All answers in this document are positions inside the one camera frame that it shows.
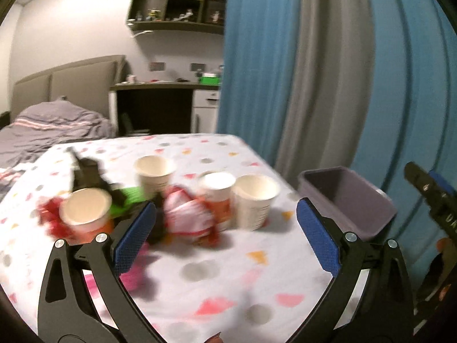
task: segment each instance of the gray storage bin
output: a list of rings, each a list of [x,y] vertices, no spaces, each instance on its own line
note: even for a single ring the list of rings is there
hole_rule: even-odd
[[[308,197],[321,215],[362,240],[375,237],[397,213],[383,191],[342,166],[304,171],[298,181],[300,195]]]

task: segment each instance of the orange and white cup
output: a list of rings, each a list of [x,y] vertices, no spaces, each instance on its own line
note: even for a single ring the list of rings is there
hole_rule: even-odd
[[[250,231],[263,226],[279,191],[279,185],[268,176],[249,174],[239,177],[232,189],[237,226]]]
[[[230,195],[236,178],[224,171],[209,171],[198,180],[198,195],[212,211],[218,231],[231,226]]]
[[[83,188],[62,202],[59,214],[79,243],[91,242],[99,233],[111,233],[111,196],[100,188]]]
[[[150,200],[165,191],[176,164],[162,156],[144,156],[135,161],[134,168],[145,198]]]

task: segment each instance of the curtain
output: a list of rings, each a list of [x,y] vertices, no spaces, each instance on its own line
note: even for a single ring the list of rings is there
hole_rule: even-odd
[[[227,0],[218,132],[276,160],[295,63],[300,0]]]
[[[292,185],[306,169],[349,166],[371,92],[369,0],[302,0],[292,95],[275,169]]]
[[[408,161],[457,184],[457,36],[436,0],[371,0],[372,96],[352,168],[392,198],[388,237],[402,248],[413,287],[444,232],[403,177]]]

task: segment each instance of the blue gripper pad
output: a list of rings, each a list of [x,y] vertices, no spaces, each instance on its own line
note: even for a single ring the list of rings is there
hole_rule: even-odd
[[[454,196],[456,191],[453,186],[451,186],[446,179],[444,179],[440,174],[434,172],[433,170],[429,171],[429,176],[440,186],[440,188],[446,191],[449,195]]]
[[[301,199],[296,206],[296,218],[322,268],[336,277],[340,271],[340,252],[308,203]]]
[[[149,203],[138,214],[113,252],[114,269],[118,275],[128,272],[155,223],[155,207]]]

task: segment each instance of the tablecloth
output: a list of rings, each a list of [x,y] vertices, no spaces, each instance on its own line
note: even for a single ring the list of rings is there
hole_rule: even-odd
[[[37,331],[38,297],[53,239],[38,225],[37,200],[66,196],[73,160],[66,148],[101,161],[104,177],[137,186],[134,161],[159,154],[178,168],[172,183],[195,189],[203,172],[235,176],[261,173],[281,188],[266,226],[223,232],[217,250],[167,236],[144,258],[146,280],[131,295],[156,330],[170,343],[203,343],[222,332],[226,343],[283,343],[301,325],[331,280],[296,221],[298,194],[231,135],[186,134],[115,138],[55,145],[13,186],[0,204],[0,283],[26,323]],[[360,277],[340,324],[349,321],[362,293]],[[101,297],[95,306],[113,326]]]

